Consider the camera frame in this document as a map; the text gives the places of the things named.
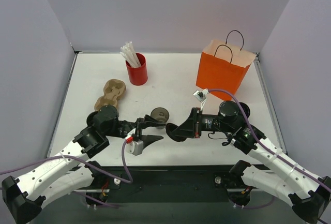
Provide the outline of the black coffee cup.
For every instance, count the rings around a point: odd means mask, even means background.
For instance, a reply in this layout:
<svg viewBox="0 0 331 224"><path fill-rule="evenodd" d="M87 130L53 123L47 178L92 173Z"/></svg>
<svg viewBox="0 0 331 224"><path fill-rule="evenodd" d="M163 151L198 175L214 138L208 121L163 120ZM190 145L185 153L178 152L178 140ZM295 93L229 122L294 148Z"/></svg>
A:
<svg viewBox="0 0 331 224"><path fill-rule="evenodd" d="M93 121L93 118L94 116L98 113L98 111L94 111L92 113L90 113L86 119L86 123L87 123L87 126L92 126L94 121Z"/></svg>
<svg viewBox="0 0 331 224"><path fill-rule="evenodd" d="M169 120L170 114L167 109L163 107L157 107L151 111L151 117L160 123L166 124Z"/></svg>

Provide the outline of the black cup lid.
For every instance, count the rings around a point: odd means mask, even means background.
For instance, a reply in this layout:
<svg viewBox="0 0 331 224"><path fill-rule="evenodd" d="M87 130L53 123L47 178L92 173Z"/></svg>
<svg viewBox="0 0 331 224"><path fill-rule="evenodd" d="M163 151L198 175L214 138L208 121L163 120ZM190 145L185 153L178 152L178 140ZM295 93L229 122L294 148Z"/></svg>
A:
<svg viewBox="0 0 331 224"><path fill-rule="evenodd" d="M239 108L239 111L238 111L238 114L243 116L243 112L241 111L241 109L244 111L246 117L248 118L250 116L250 108L248 107L247 104L243 103L243 102L240 102L239 103L241 108Z"/></svg>
<svg viewBox="0 0 331 224"><path fill-rule="evenodd" d="M166 134L168 135L169 138L171 138L173 141L176 142L184 142L186 140L185 137L180 137L176 136L173 134L173 131L177 128L178 126L173 124L173 123L167 123L165 126Z"/></svg>

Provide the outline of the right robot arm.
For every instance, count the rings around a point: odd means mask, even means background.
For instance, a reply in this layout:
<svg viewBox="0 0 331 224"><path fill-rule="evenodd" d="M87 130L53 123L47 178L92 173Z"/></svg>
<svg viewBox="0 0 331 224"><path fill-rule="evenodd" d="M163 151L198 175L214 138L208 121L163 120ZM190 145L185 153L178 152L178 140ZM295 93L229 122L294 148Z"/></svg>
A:
<svg viewBox="0 0 331 224"><path fill-rule="evenodd" d="M318 176L300 166L277 147L263 132L247 123L246 104L224 101L218 114L203 114L192 108L181 125L166 125L167 135L176 142L198 139L202 132L221 132L230 145L268 167L268 174L240 160L230 170L232 185L243 184L263 190L287 203L307 223L317 223L330 203L330 177Z"/></svg>

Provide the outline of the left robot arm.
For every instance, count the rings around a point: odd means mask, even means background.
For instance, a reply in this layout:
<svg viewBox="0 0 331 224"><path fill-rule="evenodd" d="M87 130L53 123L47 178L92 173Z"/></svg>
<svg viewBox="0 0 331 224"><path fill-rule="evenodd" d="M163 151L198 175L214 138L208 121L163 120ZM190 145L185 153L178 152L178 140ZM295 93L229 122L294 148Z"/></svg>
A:
<svg viewBox="0 0 331 224"><path fill-rule="evenodd" d="M149 115L135 122L119 120L119 113L112 105L103 106L87 117L87 126L55 156L36 163L36 168L18 177L9 176L2 181L2 197L16 223L28 223L43 208L56 199L76 189L92 186L100 188L105 175L119 182L131 184L127 179L110 174L92 158L109 146L109 138L124 140L121 157L125 153L140 155L143 150L162 136L143 135L148 127L164 127Z"/></svg>

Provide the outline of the brown cardboard cup carrier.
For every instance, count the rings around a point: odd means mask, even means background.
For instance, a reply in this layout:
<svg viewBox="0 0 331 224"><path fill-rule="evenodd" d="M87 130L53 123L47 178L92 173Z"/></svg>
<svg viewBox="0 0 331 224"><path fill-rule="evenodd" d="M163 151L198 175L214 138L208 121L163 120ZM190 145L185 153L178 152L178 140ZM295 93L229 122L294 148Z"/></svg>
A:
<svg viewBox="0 0 331 224"><path fill-rule="evenodd" d="M94 110L99 111L103 106L114 106L118 110L118 101L125 95L126 84L118 79L108 80L103 88L103 95L100 96Z"/></svg>

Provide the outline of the red cylindrical holder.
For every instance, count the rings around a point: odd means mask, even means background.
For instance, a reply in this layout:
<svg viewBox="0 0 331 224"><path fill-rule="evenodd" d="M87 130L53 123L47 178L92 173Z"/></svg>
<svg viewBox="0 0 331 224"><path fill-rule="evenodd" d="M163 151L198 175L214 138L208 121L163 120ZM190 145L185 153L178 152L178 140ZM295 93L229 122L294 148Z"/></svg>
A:
<svg viewBox="0 0 331 224"><path fill-rule="evenodd" d="M148 75L147 75L147 65L146 65L146 59L145 56L141 53L136 53L139 62L141 64L140 67L131 67L131 65L126 62L126 67L128 71L129 81L131 84L140 86L147 82Z"/></svg>

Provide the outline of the orange paper bag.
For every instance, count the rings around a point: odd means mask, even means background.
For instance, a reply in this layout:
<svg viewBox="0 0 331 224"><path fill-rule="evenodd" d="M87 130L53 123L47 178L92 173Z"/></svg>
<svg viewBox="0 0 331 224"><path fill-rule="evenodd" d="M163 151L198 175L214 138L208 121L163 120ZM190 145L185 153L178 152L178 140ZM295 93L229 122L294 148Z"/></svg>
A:
<svg viewBox="0 0 331 224"><path fill-rule="evenodd" d="M256 55L244 50L244 43L236 46L226 40L213 39L202 51L196 86L201 89L223 89L235 94Z"/></svg>

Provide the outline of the white wrapped straws bundle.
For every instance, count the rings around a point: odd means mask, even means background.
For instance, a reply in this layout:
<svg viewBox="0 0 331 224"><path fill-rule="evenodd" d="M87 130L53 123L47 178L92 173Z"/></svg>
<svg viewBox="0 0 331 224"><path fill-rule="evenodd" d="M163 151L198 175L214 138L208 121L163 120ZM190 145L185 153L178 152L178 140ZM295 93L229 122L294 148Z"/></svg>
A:
<svg viewBox="0 0 331 224"><path fill-rule="evenodd" d="M141 67L141 62L134 50L132 42L126 42L120 50L120 54L126 60L126 62L133 68Z"/></svg>

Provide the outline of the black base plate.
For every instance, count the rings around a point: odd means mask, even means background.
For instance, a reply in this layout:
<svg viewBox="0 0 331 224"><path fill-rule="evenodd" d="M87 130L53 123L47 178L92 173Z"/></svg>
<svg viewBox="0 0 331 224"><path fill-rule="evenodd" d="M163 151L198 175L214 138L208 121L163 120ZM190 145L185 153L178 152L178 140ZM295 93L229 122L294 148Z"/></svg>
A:
<svg viewBox="0 0 331 224"><path fill-rule="evenodd" d="M133 183L115 184L103 175L79 191L88 204L102 202L124 206L129 203L219 203L228 194L247 188L230 174L231 165L132 166Z"/></svg>

